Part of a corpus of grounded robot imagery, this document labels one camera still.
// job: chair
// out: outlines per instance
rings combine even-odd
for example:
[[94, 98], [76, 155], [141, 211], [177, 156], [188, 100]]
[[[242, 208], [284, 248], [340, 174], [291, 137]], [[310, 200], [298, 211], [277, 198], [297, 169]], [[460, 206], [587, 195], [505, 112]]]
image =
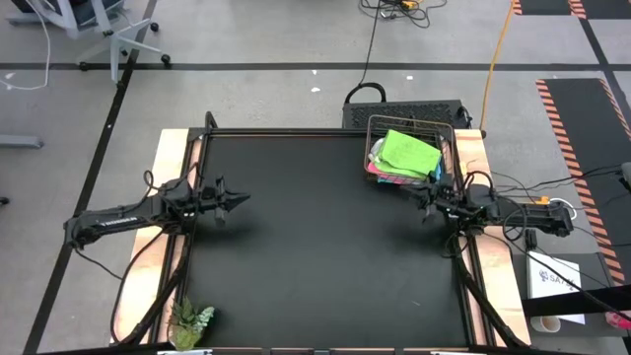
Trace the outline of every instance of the chair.
[[[109, 49], [109, 61], [111, 80], [116, 85], [122, 85], [118, 81], [118, 63], [120, 54], [127, 55], [127, 49], [149, 50], [162, 54], [159, 48], [155, 48], [134, 40], [136, 34], [149, 26], [151, 19], [144, 19], [138, 23], [131, 23], [124, 14], [124, 0], [30, 0], [34, 10], [47, 22], [53, 23], [66, 31], [69, 37], [76, 39], [89, 30], [98, 29], [104, 39], [86, 50], [76, 59], [81, 70], [87, 71], [87, 60]], [[111, 24], [120, 18], [127, 20], [129, 26], [113, 31]], [[35, 12], [22, 12], [7, 17], [12, 25], [39, 23]], [[153, 32], [159, 29], [158, 24], [151, 23]], [[171, 65], [171, 58], [163, 54], [161, 60], [166, 66]]]

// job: yellow cable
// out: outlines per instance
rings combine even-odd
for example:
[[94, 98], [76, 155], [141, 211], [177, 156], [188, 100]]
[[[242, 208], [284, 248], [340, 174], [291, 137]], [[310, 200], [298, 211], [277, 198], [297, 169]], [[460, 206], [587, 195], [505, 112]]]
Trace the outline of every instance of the yellow cable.
[[513, 8], [515, 7], [516, 2], [517, 0], [511, 0], [511, 7], [509, 7], [509, 13], [508, 15], [506, 15], [504, 27], [502, 28], [502, 33], [500, 34], [500, 39], [498, 39], [497, 45], [495, 46], [495, 54], [493, 54], [493, 60], [491, 60], [489, 75], [486, 77], [486, 86], [484, 86], [484, 99], [482, 101], [482, 115], [480, 116], [480, 130], [484, 130], [484, 123], [486, 123], [486, 102], [488, 100], [489, 87], [491, 86], [491, 78], [493, 77], [493, 68], [495, 68], [495, 62], [500, 56], [502, 42], [504, 41], [504, 37], [506, 36], [506, 32], [509, 28], [509, 23], [511, 22], [511, 17], [513, 15]]

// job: wire basket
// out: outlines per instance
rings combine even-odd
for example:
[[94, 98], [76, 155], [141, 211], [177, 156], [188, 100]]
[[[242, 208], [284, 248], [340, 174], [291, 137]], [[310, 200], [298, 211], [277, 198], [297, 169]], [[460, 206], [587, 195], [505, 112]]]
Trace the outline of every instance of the wire basket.
[[374, 173], [369, 170], [371, 160], [369, 154], [375, 143], [386, 137], [389, 130], [419, 139], [432, 147], [441, 151], [442, 175], [454, 177], [456, 169], [456, 151], [454, 150], [455, 136], [454, 128], [449, 124], [440, 122], [430, 122], [420, 119], [391, 117], [384, 115], [372, 115], [368, 120], [368, 130], [366, 133], [366, 152], [364, 154], [364, 170], [369, 179], [391, 182], [397, 184], [419, 184], [427, 181], [427, 178], [408, 177], [391, 173]]

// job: white wire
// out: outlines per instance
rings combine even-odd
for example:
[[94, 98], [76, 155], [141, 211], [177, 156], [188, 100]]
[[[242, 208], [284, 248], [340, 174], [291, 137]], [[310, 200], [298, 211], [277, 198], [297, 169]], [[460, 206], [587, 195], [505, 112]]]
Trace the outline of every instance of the white wire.
[[48, 29], [46, 28], [46, 22], [43, 20], [43, 17], [39, 13], [39, 11], [35, 8], [35, 6], [33, 6], [33, 4], [31, 3], [31, 0], [25, 0], [25, 1], [27, 2], [27, 4], [29, 4], [29, 6], [31, 6], [33, 11], [35, 11], [35, 13], [37, 14], [37, 17], [39, 18], [39, 21], [41, 22], [41, 27], [43, 28], [43, 33], [46, 35], [47, 54], [46, 54], [46, 69], [45, 69], [45, 72], [44, 72], [43, 84], [39, 85], [39, 86], [36, 86], [36, 87], [25, 88], [25, 87], [20, 87], [20, 86], [16, 86], [16, 85], [7, 83], [7, 82], [5, 82], [5, 81], [3, 81], [1, 79], [0, 79], [0, 83], [6, 85], [8, 89], [37, 90], [37, 89], [45, 88], [45, 87], [48, 86], [48, 67], [50, 66], [50, 36], [48, 35]]
[[574, 216], [571, 218], [571, 219], [572, 219], [572, 221], [574, 221], [574, 220], [576, 219], [576, 216], [578, 216], [578, 215], [579, 215], [578, 213], [576, 213], [576, 209], [574, 209], [574, 206], [572, 206], [572, 203], [570, 203], [570, 202], [568, 202], [568, 201], [564, 200], [563, 198], [560, 198], [560, 197], [550, 198], [550, 202], [553, 202], [553, 201], [561, 201], [561, 202], [565, 203], [566, 205], [570, 206], [570, 208], [572, 209], [572, 211], [574, 211]]

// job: cup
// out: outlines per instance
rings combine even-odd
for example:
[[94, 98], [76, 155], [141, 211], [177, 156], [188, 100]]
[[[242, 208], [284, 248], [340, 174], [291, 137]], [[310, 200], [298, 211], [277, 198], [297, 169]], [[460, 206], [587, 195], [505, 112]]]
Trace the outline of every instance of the cup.
[[536, 331], [557, 332], [561, 329], [561, 320], [555, 316], [532, 317], [530, 325]]

